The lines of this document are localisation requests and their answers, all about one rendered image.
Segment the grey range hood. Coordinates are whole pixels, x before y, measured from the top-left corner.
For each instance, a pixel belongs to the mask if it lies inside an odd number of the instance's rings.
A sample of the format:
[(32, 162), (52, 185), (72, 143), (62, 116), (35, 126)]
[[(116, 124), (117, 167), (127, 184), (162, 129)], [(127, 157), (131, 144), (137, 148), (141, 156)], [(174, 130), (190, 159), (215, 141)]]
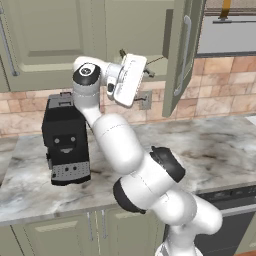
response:
[(231, 0), (221, 18), (223, 0), (205, 0), (197, 57), (256, 56), (256, 0)]

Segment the green closed cabinet door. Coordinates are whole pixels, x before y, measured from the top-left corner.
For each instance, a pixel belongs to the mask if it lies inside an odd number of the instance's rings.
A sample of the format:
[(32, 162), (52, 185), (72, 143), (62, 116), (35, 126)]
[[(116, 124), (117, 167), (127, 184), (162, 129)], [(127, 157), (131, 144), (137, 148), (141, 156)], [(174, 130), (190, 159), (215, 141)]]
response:
[(12, 91), (69, 88), (79, 56), (106, 58), (104, 0), (0, 0)]

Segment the green base cabinet run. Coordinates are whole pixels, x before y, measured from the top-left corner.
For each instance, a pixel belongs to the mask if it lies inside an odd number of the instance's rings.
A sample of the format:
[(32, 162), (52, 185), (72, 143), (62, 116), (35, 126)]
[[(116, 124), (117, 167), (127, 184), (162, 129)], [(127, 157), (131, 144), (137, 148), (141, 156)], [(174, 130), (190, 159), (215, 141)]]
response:
[(237, 248), (237, 254), (243, 254), (256, 250), (256, 224), (251, 224)]

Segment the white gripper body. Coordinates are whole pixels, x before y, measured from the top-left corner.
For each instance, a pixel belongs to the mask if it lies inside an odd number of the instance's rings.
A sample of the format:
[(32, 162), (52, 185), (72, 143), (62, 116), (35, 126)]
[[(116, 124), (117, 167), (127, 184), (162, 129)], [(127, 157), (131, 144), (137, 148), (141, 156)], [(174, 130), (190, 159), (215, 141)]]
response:
[(122, 70), (114, 90), (114, 100), (117, 103), (128, 108), (132, 106), (144, 76), (146, 62), (146, 57), (134, 54), (127, 54), (123, 58)]

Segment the black dishwasher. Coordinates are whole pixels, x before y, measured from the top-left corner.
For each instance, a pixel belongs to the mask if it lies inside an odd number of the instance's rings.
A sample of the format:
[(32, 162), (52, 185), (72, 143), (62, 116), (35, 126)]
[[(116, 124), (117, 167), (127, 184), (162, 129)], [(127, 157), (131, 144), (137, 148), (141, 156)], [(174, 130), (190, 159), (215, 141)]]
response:
[[(256, 204), (256, 185), (199, 194), (219, 210)], [(203, 256), (233, 256), (256, 212), (223, 217), (214, 235), (197, 235), (195, 245)]]

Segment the green wall cabinet body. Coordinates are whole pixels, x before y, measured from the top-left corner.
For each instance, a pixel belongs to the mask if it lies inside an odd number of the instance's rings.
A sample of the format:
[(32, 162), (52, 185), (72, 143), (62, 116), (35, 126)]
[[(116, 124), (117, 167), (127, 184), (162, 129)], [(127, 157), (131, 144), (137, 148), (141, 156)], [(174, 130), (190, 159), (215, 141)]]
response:
[(161, 81), (167, 73), (163, 56), (165, 27), (171, 26), (174, 0), (105, 0), (107, 60), (120, 63), (121, 50), (145, 56), (154, 76), (144, 81)]

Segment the orange hanging strip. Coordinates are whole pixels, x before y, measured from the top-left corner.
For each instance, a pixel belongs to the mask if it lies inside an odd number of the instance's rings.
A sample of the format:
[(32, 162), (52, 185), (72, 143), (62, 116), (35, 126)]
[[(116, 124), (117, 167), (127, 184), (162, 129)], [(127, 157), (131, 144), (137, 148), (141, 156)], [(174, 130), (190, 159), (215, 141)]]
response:
[(231, 6), (231, 0), (223, 0), (222, 10), (221, 10), (221, 14), (220, 14), (221, 18), (228, 17), (228, 14), (230, 11), (230, 6)]

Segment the black coffee machine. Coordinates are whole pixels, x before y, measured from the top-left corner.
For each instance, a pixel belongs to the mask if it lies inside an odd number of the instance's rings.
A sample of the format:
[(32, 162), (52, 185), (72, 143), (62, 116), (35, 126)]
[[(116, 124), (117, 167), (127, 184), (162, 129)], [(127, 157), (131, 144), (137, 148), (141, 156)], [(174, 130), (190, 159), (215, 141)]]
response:
[(42, 135), (52, 185), (81, 184), (91, 179), (86, 120), (74, 106), (71, 92), (48, 97)]

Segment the green open cabinet door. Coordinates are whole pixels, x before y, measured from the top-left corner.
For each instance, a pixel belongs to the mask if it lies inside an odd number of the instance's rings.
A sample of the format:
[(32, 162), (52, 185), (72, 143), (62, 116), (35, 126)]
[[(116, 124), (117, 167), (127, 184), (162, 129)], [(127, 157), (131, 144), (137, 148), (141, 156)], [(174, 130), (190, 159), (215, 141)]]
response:
[[(201, 31), (205, 0), (172, 0), (173, 6), (166, 10), (162, 55), (168, 60), (163, 100), (163, 117), (170, 117), (186, 87), (188, 86), (197, 53)], [(178, 96), (175, 89), (180, 84), (187, 26), (184, 16), (188, 15), (192, 22), (188, 46), (183, 88)]]

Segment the grey wall outlet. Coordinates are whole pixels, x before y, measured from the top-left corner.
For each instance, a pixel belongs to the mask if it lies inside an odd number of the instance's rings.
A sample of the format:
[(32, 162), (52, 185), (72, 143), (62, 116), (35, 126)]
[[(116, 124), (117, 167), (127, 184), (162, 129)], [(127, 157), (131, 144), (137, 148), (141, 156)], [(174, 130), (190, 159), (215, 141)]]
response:
[(144, 95), (148, 95), (148, 99), (146, 101), (139, 101), (139, 108), (141, 110), (149, 110), (152, 104), (152, 92), (151, 91), (141, 91), (139, 97), (143, 97)]

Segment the green base cabinet door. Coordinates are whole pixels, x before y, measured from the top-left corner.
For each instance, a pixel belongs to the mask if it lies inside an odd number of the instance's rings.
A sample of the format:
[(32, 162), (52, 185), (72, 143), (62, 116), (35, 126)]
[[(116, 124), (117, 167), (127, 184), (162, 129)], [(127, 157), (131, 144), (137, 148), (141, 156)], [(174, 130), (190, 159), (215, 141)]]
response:
[(105, 209), (107, 238), (102, 235), (101, 211), (97, 212), (101, 256), (155, 256), (165, 225), (153, 212), (130, 213), (121, 208)]
[(26, 224), (23, 228), (35, 256), (98, 256), (93, 227), (90, 241), (87, 213)]

